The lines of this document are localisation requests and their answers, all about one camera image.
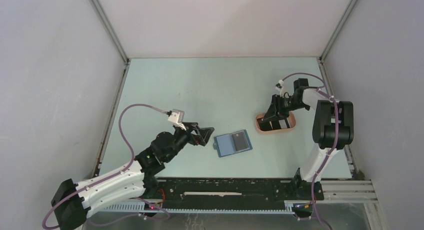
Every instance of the white wall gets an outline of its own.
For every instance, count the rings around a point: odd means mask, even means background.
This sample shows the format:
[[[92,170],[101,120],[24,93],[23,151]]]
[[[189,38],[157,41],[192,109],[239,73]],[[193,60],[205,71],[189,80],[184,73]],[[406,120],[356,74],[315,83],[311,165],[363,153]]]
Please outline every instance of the white wall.
[[[137,57],[319,56],[349,0],[100,0]]]
[[[360,0],[325,61],[391,230],[423,229],[423,0]]]
[[[0,0],[0,229],[41,229],[92,172],[122,72],[88,0]]]

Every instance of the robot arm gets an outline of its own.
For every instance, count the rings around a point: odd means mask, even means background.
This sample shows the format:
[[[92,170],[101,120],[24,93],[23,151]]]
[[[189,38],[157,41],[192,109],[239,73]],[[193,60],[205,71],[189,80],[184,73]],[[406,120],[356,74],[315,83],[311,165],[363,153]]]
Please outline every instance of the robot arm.
[[[165,168],[164,163],[171,161],[186,144],[205,146],[208,143],[214,128],[200,128],[198,123],[183,122],[184,112],[180,110],[174,109],[168,115],[175,128],[174,134],[159,133],[133,161],[93,179],[76,184],[68,179],[61,183],[51,201],[52,207],[66,196],[80,191],[54,211],[61,230],[73,230],[98,211],[126,199],[151,197],[158,189],[155,174]]]
[[[337,101],[338,106],[338,138],[334,151],[330,150],[334,144],[335,131],[335,106],[329,100],[329,96],[320,92],[317,87],[310,87],[308,79],[298,79],[294,82],[294,92],[290,96],[284,83],[280,81],[276,85],[279,95],[273,95],[271,105],[261,120],[263,123],[278,121],[289,116],[289,111],[305,108],[315,110],[315,119],[312,128],[312,138],[314,147],[308,157],[307,162],[300,167],[299,175],[301,181],[312,182],[314,175],[318,173],[315,181],[321,180],[322,170],[328,165],[330,159],[343,149],[346,144],[350,144],[354,138],[354,114],[353,104],[348,101]],[[323,168],[319,170],[324,159],[328,159]]]

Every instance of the light blue table surface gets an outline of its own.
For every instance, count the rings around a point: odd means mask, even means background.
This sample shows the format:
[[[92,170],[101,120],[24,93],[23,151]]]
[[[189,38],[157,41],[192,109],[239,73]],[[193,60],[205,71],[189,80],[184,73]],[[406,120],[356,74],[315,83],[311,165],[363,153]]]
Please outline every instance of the light blue table surface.
[[[169,111],[185,111],[185,122],[214,127],[206,147],[187,145],[157,174],[158,177],[291,178],[306,162],[313,147],[315,112],[294,111],[296,127],[289,133],[261,135],[254,118],[266,112],[277,94],[279,79],[307,72],[321,76],[315,58],[168,58],[132,59],[117,108],[100,174],[118,168],[131,154],[118,129],[124,108],[145,103]],[[293,92],[293,76],[289,83]],[[309,84],[321,83],[307,77]],[[173,133],[167,116],[145,107],[134,107],[122,120],[122,129],[135,154],[147,148],[162,131]],[[253,149],[219,158],[213,136],[246,129]],[[351,178],[345,153],[340,151],[322,174],[323,178]]]

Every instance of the gray wall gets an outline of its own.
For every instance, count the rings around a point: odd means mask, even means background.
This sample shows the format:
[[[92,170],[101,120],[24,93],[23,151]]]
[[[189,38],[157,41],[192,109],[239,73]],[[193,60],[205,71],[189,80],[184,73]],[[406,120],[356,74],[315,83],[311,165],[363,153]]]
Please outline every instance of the gray wall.
[[[0,229],[41,229],[92,172],[122,72],[88,0],[0,0]]]
[[[423,229],[423,0],[360,0],[325,65],[391,230]]]

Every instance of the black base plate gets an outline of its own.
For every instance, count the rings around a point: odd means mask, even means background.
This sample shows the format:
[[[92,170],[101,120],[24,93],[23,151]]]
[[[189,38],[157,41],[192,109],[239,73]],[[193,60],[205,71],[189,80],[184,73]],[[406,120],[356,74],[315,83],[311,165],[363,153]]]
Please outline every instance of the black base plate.
[[[285,210],[285,200],[299,199],[291,179],[158,178],[164,208],[195,210]],[[185,192],[241,193],[235,196],[185,195]],[[321,192],[317,200],[323,200]],[[154,198],[162,198],[158,192]]]

